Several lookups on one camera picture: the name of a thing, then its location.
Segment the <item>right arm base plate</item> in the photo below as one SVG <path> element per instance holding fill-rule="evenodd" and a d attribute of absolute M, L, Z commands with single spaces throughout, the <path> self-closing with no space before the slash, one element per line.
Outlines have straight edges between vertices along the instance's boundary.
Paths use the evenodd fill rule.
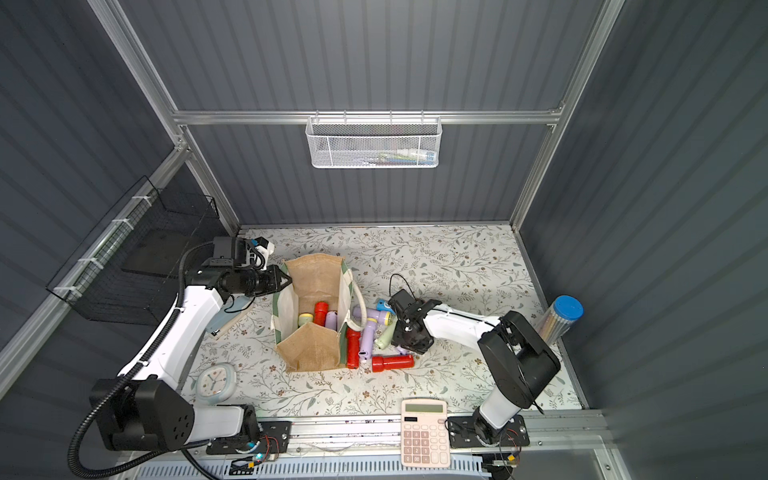
<path fill-rule="evenodd" d="M 530 445 L 524 418 L 518 414 L 503 428 L 496 429 L 479 414 L 449 416 L 447 421 L 450 446 L 454 449 L 502 447 L 520 449 Z"/>

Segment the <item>red flashlight top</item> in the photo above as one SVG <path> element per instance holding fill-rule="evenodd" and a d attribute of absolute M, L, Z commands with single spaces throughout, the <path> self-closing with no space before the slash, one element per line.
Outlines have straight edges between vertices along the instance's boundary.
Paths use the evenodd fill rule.
<path fill-rule="evenodd" d="M 321 327 L 325 326 L 325 318 L 326 314 L 329 311 L 329 304 L 325 301 L 319 301 L 315 304 L 314 307 L 314 324 L 317 324 Z"/>

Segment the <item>purple flashlight upper left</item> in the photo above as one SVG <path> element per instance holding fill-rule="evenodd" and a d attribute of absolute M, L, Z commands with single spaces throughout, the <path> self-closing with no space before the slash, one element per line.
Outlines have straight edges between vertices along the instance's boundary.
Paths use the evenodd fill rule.
<path fill-rule="evenodd" d="M 362 310 L 359 306 L 353 308 L 353 316 L 362 319 Z M 366 319 L 374 319 L 377 323 L 387 326 L 392 318 L 389 310 L 366 309 Z"/>

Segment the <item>pale green flashlight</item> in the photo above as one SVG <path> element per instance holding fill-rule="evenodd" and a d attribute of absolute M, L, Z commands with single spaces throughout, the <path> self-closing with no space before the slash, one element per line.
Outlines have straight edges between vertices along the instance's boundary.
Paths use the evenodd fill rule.
<path fill-rule="evenodd" d="M 298 327 L 301 328 L 304 325 L 314 322 L 314 315 L 309 312 L 301 313 L 298 317 Z"/>
<path fill-rule="evenodd" d="M 391 345 L 395 330 L 396 330 L 395 323 L 391 323 L 390 325 L 388 325 L 386 329 L 374 341 L 375 346 L 381 350 L 388 348 Z"/>

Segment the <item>red flashlight left vertical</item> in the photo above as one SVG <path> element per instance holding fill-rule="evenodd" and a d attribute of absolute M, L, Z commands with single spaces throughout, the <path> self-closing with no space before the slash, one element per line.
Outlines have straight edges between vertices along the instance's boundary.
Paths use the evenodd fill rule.
<path fill-rule="evenodd" d="M 350 370 L 359 368 L 360 365 L 360 337 L 361 333 L 351 328 L 346 330 L 347 356 L 346 367 Z"/>

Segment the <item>pale green flashlight top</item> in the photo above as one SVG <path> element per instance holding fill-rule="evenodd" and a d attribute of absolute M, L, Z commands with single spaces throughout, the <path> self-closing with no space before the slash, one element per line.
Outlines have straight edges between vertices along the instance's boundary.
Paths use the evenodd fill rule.
<path fill-rule="evenodd" d="M 298 327 L 301 328 L 304 325 L 314 322 L 314 315 L 309 312 L 301 313 L 298 317 Z"/>

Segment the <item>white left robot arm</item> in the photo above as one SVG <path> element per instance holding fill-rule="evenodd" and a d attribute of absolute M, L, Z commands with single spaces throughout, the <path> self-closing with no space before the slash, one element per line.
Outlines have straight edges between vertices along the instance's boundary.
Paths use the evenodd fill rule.
<path fill-rule="evenodd" d="M 180 293 L 140 352 L 116 378 L 92 388 L 94 420 L 109 450 L 167 452 L 220 438 L 258 442 L 262 435 L 253 408 L 220 401 L 194 406 L 180 389 L 206 327 L 227 300 L 277 293 L 291 277 L 276 265 L 203 266 L 179 280 Z"/>

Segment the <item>red flashlight bottom horizontal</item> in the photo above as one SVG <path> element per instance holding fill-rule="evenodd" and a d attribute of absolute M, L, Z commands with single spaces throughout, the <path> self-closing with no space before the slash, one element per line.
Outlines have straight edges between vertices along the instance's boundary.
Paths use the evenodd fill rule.
<path fill-rule="evenodd" d="M 379 373 L 387 370 L 399 370 L 413 368 L 415 359 L 412 355 L 380 356 L 371 358 L 371 370 Z"/>

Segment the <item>pink desk calculator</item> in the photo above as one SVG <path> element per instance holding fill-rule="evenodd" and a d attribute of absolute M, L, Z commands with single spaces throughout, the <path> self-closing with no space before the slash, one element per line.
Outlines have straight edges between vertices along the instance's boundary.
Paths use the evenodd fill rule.
<path fill-rule="evenodd" d="M 447 419 L 443 400 L 402 401 L 400 459 L 405 467 L 437 469 L 451 465 Z"/>

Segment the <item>blue flashlight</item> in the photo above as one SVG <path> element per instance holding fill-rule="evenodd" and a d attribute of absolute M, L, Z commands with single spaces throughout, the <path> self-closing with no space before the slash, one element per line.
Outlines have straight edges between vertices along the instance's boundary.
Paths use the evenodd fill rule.
<path fill-rule="evenodd" d="M 378 299 L 376 303 L 376 310 L 377 311 L 386 311 L 391 314 L 394 313 L 394 310 L 390 307 L 390 305 L 387 303 L 386 300 Z"/>

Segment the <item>purple flashlight vertical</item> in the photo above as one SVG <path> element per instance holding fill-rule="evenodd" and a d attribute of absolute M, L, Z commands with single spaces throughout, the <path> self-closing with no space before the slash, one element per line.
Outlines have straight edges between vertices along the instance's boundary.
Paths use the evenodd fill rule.
<path fill-rule="evenodd" d="M 338 325 L 338 313 L 336 311 L 329 311 L 325 318 L 325 327 L 336 331 Z"/>
<path fill-rule="evenodd" d="M 361 333 L 359 345 L 359 359 L 361 362 L 368 362 L 372 357 L 376 329 L 378 322 L 373 318 L 368 318 Z"/>

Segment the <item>blue lid pencil tube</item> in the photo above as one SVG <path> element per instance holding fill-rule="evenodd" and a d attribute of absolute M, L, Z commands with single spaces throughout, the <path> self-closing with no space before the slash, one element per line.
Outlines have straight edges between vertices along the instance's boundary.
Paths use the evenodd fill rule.
<path fill-rule="evenodd" d="M 532 325 L 547 345 L 554 345 L 584 313 L 579 300 L 569 295 L 560 295 Z"/>

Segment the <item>pale green flashlight centre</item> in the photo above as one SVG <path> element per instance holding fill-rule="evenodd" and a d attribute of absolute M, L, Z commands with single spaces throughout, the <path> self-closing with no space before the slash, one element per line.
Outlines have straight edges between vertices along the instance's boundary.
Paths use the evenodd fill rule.
<path fill-rule="evenodd" d="M 375 346 L 381 350 L 388 348 L 391 345 L 395 330 L 396 330 L 395 323 L 391 323 L 390 325 L 388 325 L 386 329 L 374 341 Z"/>

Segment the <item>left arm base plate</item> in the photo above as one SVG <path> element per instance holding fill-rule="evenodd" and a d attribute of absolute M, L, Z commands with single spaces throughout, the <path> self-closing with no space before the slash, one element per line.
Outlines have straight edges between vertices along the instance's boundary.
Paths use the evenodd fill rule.
<path fill-rule="evenodd" d="M 261 421 L 255 427 L 244 427 L 233 437 L 213 440 L 207 447 L 208 455 L 279 455 L 287 451 L 291 438 L 289 421 Z"/>

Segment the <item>grey blue stapler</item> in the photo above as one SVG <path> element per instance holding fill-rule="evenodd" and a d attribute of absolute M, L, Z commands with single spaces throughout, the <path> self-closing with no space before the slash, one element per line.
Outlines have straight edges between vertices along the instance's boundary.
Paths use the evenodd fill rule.
<path fill-rule="evenodd" d="M 247 296 L 231 297 L 217 312 L 205 327 L 205 332 L 211 336 L 225 333 L 242 315 L 251 308 L 253 299 Z"/>

